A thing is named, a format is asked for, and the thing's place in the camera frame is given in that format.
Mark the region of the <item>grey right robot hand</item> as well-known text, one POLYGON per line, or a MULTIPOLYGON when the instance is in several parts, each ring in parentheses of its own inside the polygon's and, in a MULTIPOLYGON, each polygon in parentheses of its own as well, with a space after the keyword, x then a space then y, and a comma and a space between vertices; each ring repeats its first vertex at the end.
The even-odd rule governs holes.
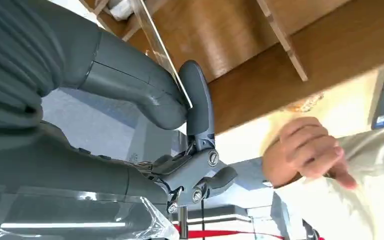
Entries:
POLYGON ((164 213, 220 195, 237 173, 225 167, 208 176, 219 157, 204 73, 188 60, 179 76, 192 107, 167 70, 84 18, 0 16, 0 186, 28 194, 144 196, 164 213), (138 164, 75 148, 43 120, 42 98, 58 88, 132 102, 164 130, 185 123, 188 147, 138 164))

